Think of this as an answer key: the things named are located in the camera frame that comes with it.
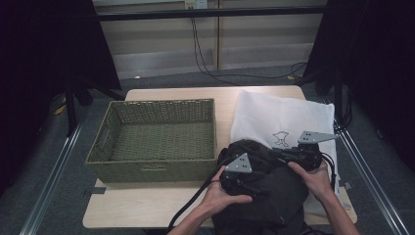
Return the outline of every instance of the hand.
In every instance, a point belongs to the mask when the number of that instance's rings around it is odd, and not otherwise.
[[[317,200],[320,201],[323,196],[333,193],[326,162],[323,161],[320,167],[309,172],[294,162],[288,163],[288,166],[304,180],[305,185]]]
[[[250,203],[253,201],[253,198],[251,196],[230,196],[225,192],[225,190],[223,190],[222,186],[220,185],[219,176],[224,169],[225,166],[223,166],[218,171],[216,176],[211,180],[212,182],[207,188],[205,197],[202,199],[202,202],[198,205],[198,207],[206,210],[208,217],[211,217],[212,215],[221,212],[231,204]]]

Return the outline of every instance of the electrical wire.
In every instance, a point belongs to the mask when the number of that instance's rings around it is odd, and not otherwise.
[[[330,157],[330,155],[326,154],[326,153],[321,153],[323,159],[329,164],[330,166],[330,170],[332,170],[332,177],[330,180],[330,184],[332,186],[332,189],[335,190],[335,186],[336,186],[336,173],[335,173],[335,162],[333,161],[332,157]]]
[[[166,233],[169,233],[174,226],[174,222],[177,220],[177,218],[187,209],[189,209],[190,206],[192,206],[193,203],[195,203],[195,201],[199,198],[199,196],[201,196],[202,192],[204,192],[204,190],[210,185],[210,183],[212,182],[211,180],[214,178],[214,176],[217,174],[217,172],[220,170],[220,168],[223,165],[227,165],[229,164],[228,162],[233,161],[233,159],[228,158],[223,160],[220,164],[217,165],[217,167],[214,169],[214,171],[211,172],[211,174],[208,176],[207,180],[202,184],[202,186],[199,188],[199,190],[195,193],[195,195],[193,195],[193,197],[189,200],[189,202],[187,202],[186,205],[183,206],[183,208],[181,208],[175,215],[174,217],[171,219],[170,223],[168,224],[168,228]]]
[[[243,77],[253,77],[253,78],[263,78],[263,79],[284,78],[284,77],[287,77],[289,75],[296,76],[296,72],[299,71],[299,70],[301,70],[305,65],[307,65],[307,63],[305,63],[305,62],[295,63],[291,67],[291,72],[286,73],[286,74],[283,74],[283,75],[278,75],[278,76],[260,76],[260,75],[252,75],[252,74],[233,74],[233,73],[227,73],[227,74],[212,74],[208,70],[208,68],[206,66],[206,63],[205,63],[205,59],[204,59],[204,57],[202,55],[201,44],[199,42],[198,29],[196,27],[195,19],[192,18],[191,20],[192,20],[192,29],[193,29],[193,40],[194,40],[194,49],[195,49],[196,64],[197,64],[199,70],[203,74],[208,75],[208,76],[212,77],[215,80],[218,80],[218,81],[221,81],[221,82],[225,82],[225,83],[229,83],[229,84],[236,85],[236,86],[240,86],[240,84],[236,84],[236,83],[233,83],[233,82],[230,82],[230,81],[226,81],[226,80],[221,80],[218,77],[221,77],[221,76],[243,76]],[[198,54],[197,53],[197,48],[199,49],[199,54],[201,56],[202,64],[203,64],[205,70],[203,70],[201,68],[200,64],[199,64],[198,55],[197,55]],[[294,67],[297,66],[297,65],[301,65],[301,66],[294,70]]]

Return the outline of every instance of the green wicker basket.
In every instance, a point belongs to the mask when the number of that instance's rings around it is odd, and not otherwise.
[[[205,180],[215,148],[213,99],[114,101],[86,165],[108,183]]]

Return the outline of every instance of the gray plastic bracket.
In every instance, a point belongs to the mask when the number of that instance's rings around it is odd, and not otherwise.
[[[248,154],[245,153],[226,166],[225,171],[238,173],[252,173],[253,168],[250,164]]]
[[[302,133],[299,139],[299,144],[317,144],[320,142],[337,139],[338,135],[335,134],[326,134],[319,132],[305,131]]]

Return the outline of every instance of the wall outlet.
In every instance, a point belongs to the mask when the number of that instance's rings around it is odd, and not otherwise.
[[[196,0],[196,9],[207,9],[208,0]]]
[[[185,0],[184,1],[184,9],[196,9],[196,0]]]

